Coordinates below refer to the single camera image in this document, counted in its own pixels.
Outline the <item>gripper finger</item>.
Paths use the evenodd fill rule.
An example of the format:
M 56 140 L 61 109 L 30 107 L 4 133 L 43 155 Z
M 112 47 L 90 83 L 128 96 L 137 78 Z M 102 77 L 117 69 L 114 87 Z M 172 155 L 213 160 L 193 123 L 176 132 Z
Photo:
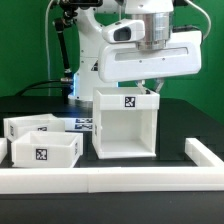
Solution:
M 153 90 L 156 93 L 159 93 L 161 91 L 163 85 L 164 85 L 164 79 L 163 78 L 157 78 L 157 79 L 155 79 Z
M 135 84 L 139 88 L 139 90 L 142 94 L 149 94 L 150 93 L 150 90 L 145 87 L 145 81 L 144 80 L 137 80 L 135 82 Z

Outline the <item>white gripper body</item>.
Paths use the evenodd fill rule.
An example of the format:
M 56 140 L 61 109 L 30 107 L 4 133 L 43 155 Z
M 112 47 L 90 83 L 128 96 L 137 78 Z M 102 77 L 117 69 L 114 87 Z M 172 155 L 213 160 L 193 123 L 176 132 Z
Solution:
M 104 82 L 197 74 L 201 69 L 200 31 L 172 33 L 161 50 L 139 50 L 135 43 L 104 43 L 98 73 Z

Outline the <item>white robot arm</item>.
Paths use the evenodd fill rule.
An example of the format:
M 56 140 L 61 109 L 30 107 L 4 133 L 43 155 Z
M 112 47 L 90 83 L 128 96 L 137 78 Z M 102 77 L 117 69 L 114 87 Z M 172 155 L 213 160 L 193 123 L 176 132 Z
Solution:
M 153 79 L 158 93 L 164 79 L 196 74 L 201 69 L 201 44 L 208 30 L 173 25 L 176 0 L 57 0 L 64 17 L 56 32 L 76 25 L 80 66 L 73 73 L 64 63 L 72 88 L 68 97 L 91 102 L 93 90 L 133 81 L 143 94 Z

